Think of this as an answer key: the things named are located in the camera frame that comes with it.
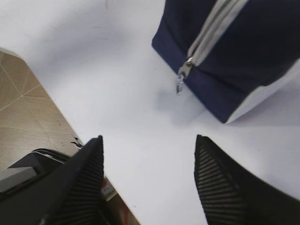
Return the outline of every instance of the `gray zipper tape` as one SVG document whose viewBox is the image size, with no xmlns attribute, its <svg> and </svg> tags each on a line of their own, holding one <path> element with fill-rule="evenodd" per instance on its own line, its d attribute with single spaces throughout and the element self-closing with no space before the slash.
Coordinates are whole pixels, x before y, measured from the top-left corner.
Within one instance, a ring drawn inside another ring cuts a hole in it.
<svg viewBox="0 0 300 225">
<path fill-rule="evenodd" d="M 199 66 L 223 36 L 249 0 L 218 0 L 188 51 L 188 58 Z"/>
</svg>

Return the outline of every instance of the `white table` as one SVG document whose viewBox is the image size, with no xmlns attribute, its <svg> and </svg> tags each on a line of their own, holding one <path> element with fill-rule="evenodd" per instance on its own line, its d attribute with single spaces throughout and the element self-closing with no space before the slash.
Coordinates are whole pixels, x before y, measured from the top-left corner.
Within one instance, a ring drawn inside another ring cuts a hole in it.
<svg viewBox="0 0 300 225">
<path fill-rule="evenodd" d="M 104 136 L 105 173 L 142 225 L 201 225 L 197 134 L 300 199 L 300 78 L 229 125 L 151 48 L 163 0 L 2 0 L 0 48 L 22 57 L 83 142 Z"/>
</svg>

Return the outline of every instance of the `zipper pull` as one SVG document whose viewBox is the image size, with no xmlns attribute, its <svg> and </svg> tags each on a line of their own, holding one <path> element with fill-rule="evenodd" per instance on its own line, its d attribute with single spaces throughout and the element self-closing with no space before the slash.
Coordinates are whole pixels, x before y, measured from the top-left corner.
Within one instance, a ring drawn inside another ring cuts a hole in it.
<svg viewBox="0 0 300 225">
<path fill-rule="evenodd" d="M 193 57 L 189 58 L 183 64 L 183 66 L 180 67 L 178 70 L 177 82 L 176 82 L 176 93 L 177 94 L 182 91 L 183 80 L 187 79 L 189 72 L 191 71 L 191 69 L 193 67 L 192 58 Z"/>
</svg>

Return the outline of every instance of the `black object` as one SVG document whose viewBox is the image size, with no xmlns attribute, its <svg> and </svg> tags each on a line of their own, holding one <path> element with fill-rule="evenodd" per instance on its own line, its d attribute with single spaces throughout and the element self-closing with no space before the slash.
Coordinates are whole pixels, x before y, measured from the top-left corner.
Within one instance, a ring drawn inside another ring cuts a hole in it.
<svg viewBox="0 0 300 225">
<path fill-rule="evenodd" d="M 103 181 L 103 140 L 91 139 L 72 158 L 39 149 L 34 157 L 48 154 L 57 164 L 43 167 L 37 159 L 35 169 L 42 172 L 30 185 L 0 202 L 0 223 L 4 225 L 91 225 L 98 219 Z M 26 165 L 23 158 L 12 167 Z"/>
<path fill-rule="evenodd" d="M 198 135 L 195 182 L 209 225 L 299 225 L 300 202 L 260 180 Z"/>
<path fill-rule="evenodd" d="M 75 142 L 71 142 L 72 144 L 74 144 L 78 149 L 82 148 L 83 145 L 79 143 L 79 139 L 78 137 L 74 137 Z"/>
</svg>

